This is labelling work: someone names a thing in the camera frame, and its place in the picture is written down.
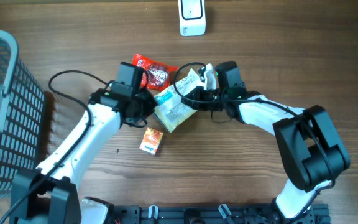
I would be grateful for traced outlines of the small orange box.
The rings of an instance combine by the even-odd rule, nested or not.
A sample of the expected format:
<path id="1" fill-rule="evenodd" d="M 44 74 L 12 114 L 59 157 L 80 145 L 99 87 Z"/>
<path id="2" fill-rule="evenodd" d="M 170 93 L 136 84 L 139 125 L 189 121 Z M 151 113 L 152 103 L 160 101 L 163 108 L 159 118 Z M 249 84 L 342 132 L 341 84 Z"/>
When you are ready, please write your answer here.
<path id="1" fill-rule="evenodd" d="M 158 147 L 162 141 L 162 138 L 163 132 L 158 131 L 156 129 L 147 128 L 145 130 L 145 134 L 139 146 L 139 149 L 154 156 L 157 154 Z"/>

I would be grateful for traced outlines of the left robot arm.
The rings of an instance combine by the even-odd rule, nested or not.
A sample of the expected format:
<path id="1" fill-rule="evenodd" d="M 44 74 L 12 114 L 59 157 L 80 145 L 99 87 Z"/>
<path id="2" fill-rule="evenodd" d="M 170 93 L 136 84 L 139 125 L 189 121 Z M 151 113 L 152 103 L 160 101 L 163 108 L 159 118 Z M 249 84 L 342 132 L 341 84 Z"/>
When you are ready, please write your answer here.
<path id="1" fill-rule="evenodd" d="M 82 118 L 57 150 L 36 169 L 15 175 L 11 207 L 0 222 L 120 223 L 114 205 L 78 198 L 78 186 L 104 146 L 126 124 L 143 128 L 157 103 L 141 84 L 144 68 L 122 62 L 117 78 L 91 94 Z"/>

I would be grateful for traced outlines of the cream wet wipes pack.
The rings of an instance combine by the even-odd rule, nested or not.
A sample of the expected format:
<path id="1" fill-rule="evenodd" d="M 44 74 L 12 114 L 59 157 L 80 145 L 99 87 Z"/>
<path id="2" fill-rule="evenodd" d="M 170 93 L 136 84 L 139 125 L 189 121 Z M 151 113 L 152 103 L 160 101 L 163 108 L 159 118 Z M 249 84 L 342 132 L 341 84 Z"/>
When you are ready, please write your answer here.
<path id="1" fill-rule="evenodd" d="M 188 72 L 185 78 L 175 84 L 182 95 L 189 94 L 196 87 L 205 87 L 205 84 L 193 69 Z M 181 97 L 175 91 L 173 85 L 155 95 L 155 100 L 158 104 L 155 107 L 155 115 L 169 133 L 172 133 L 178 125 L 196 113 L 196 110 L 181 102 Z"/>

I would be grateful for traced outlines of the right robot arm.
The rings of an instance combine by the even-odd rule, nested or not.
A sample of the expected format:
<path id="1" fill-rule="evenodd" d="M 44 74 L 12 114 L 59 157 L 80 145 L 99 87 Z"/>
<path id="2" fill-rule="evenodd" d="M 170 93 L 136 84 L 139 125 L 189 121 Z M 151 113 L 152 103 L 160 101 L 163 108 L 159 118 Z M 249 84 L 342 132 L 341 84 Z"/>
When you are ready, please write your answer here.
<path id="1" fill-rule="evenodd" d="M 231 119 L 275 136 L 288 180 L 273 200 L 273 222 L 295 223 L 311 213 L 312 203 L 336 185 L 351 160 L 328 112 L 319 105 L 286 106 L 246 88 L 237 63 L 213 69 L 218 88 L 175 89 L 181 102 L 198 111 L 226 111 Z"/>

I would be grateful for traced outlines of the red candy bag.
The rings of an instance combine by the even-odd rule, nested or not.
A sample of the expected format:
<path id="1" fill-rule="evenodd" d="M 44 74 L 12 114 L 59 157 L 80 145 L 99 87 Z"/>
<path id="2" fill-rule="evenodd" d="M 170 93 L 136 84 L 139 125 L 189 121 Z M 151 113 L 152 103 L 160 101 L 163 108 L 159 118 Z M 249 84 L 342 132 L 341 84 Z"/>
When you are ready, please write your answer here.
<path id="1" fill-rule="evenodd" d="M 168 88 L 170 86 L 170 74 L 178 70 L 178 67 L 166 65 L 141 54 L 134 54 L 132 64 L 146 71 L 142 76 L 140 86 L 146 86 L 149 90 L 156 91 L 164 91 Z"/>

